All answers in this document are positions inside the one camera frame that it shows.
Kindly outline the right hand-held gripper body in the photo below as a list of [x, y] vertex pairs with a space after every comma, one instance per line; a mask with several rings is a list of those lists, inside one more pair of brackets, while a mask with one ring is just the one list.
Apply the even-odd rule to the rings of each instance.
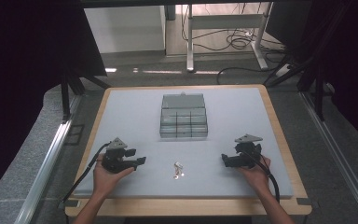
[[245, 143], [246, 149], [244, 153], [237, 153], [242, 158], [242, 167], [253, 168], [261, 157], [261, 145], [255, 144], [257, 141], [262, 141], [261, 137], [246, 134], [242, 137], [236, 138], [235, 142]]

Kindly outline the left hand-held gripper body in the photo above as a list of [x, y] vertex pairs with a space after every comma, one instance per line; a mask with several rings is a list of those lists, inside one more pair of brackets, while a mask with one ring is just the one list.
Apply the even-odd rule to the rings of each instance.
[[102, 161], [102, 166], [110, 173], [118, 174], [131, 167], [132, 161], [125, 161], [124, 157], [127, 145], [116, 137], [107, 147]]

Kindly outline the clear plastic compartment box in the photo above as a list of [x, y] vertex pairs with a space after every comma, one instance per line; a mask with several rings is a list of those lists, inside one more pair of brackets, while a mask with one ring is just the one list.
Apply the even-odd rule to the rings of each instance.
[[203, 94], [165, 94], [162, 97], [159, 133], [162, 138], [206, 137], [208, 120]]

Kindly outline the person's left hand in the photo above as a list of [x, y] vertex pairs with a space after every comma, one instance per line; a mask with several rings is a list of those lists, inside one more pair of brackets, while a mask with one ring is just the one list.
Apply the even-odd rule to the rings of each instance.
[[92, 196], [105, 199], [116, 187], [117, 183], [134, 171], [133, 167], [125, 169], [117, 174], [109, 173], [102, 166], [103, 154], [97, 157], [93, 170]]

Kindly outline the person's right hand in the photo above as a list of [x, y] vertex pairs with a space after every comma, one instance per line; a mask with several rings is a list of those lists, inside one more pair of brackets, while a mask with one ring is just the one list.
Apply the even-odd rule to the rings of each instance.
[[257, 196], [270, 193], [269, 178], [260, 166], [253, 168], [238, 168], [238, 171], [244, 176], [247, 183], [254, 190]]

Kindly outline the grey foam mat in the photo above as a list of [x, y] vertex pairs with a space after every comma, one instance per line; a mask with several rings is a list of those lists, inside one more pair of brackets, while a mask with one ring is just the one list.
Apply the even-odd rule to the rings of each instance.
[[[262, 155], [283, 198], [294, 190], [273, 132], [261, 91], [253, 88], [202, 88], [207, 110], [208, 135], [203, 139], [163, 139], [159, 134], [160, 109], [166, 89], [111, 90], [106, 94], [102, 116], [91, 151], [120, 138], [136, 149], [145, 164], [124, 177], [112, 192], [114, 198], [240, 198], [254, 192], [222, 154], [235, 155], [235, 139], [250, 134], [262, 138]], [[174, 164], [183, 165], [177, 180]]]

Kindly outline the black floor grate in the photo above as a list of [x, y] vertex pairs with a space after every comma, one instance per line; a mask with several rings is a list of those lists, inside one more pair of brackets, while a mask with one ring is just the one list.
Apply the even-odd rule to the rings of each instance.
[[82, 138], [84, 128], [84, 124], [73, 125], [66, 135], [64, 144], [66, 146], [77, 146]]

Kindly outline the white power strip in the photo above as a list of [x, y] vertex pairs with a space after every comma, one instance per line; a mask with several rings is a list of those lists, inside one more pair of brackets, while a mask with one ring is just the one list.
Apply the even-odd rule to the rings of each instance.
[[289, 72], [292, 68], [291, 64], [285, 64], [282, 68], [280, 68], [277, 72], [276, 72], [276, 77], [281, 77], [283, 75], [285, 75], [287, 72]]

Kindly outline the white cabinet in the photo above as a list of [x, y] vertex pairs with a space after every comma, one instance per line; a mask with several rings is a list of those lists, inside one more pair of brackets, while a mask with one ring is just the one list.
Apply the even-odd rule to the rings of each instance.
[[101, 53], [165, 50], [163, 6], [85, 8]]

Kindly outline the dark curtain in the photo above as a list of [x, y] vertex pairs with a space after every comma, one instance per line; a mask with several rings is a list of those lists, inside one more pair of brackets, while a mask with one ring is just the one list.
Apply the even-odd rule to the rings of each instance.
[[66, 76], [102, 74], [81, 0], [0, 0], [0, 179], [45, 93]]
[[297, 63], [317, 57], [333, 103], [358, 131], [358, 0], [279, 0], [267, 33]]

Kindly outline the aluminium rail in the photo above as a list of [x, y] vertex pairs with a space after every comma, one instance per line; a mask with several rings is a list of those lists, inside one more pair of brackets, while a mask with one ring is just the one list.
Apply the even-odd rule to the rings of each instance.
[[69, 132], [69, 129], [71, 128], [80, 100], [81, 96], [75, 96], [69, 103], [69, 118], [67, 121], [62, 121], [60, 123], [58, 130], [55, 133], [54, 138], [49, 146], [48, 152], [43, 162], [41, 163], [41, 167], [34, 179], [34, 183], [24, 200], [16, 220], [14, 221], [14, 224], [30, 224], [34, 212], [36, 211], [36, 208], [48, 183], [55, 162], [60, 155], [64, 140]]
[[341, 172], [345, 182], [347, 183], [355, 201], [358, 203], [358, 177], [355, 172], [352, 170], [350, 164], [345, 158], [344, 154], [341, 151], [335, 137], [331, 134], [327, 124], [320, 119], [317, 113], [314, 111], [314, 102], [312, 102], [310, 96], [307, 93], [301, 92], [299, 94], [303, 100], [307, 110], [310, 113], [310, 116], [315, 123], [316, 128], [324, 140], [327, 149], [332, 155], [333, 160], [335, 161], [338, 170]]

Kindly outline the white metal desk frame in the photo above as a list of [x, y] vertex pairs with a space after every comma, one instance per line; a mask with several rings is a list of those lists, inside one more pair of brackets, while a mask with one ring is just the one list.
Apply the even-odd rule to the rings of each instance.
[[258, 30], [255, 41], [251, 42], [251, 47], [262, 71], [267, 71], [268, 65], [261, 52], [260, 43], [269, 19], [271, 2], [268, 2], [262, 14], [237, 14], [237, 15], [202, 15], [194, 16], [192, 5], [188, 6], [187, 19], [187, 52], [186, 69], [188, 72], [194, 71], [194, 50], [193, 50], [193, 31], [209, 29], [236, 29], [236, 28], [255, 28]]

